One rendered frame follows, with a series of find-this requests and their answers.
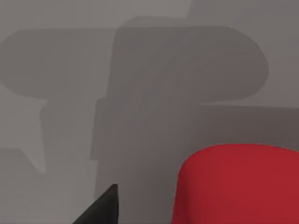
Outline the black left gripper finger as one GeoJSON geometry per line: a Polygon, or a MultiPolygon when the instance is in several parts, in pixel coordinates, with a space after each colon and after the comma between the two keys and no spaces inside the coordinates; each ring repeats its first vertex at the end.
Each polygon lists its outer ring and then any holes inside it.
{"type": "Polygon", "coordinates": [[[118,224],[118,184],[112,184],[72,224],[118,224]]]}

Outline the red cup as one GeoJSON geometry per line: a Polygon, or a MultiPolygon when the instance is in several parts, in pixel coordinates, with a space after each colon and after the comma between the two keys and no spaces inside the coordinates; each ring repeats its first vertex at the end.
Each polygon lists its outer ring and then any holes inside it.
{"type": "Polygon", "coordinates": [[[224,144],[178,173],[171,224],[299,224],[299,152],[224,144]]]}

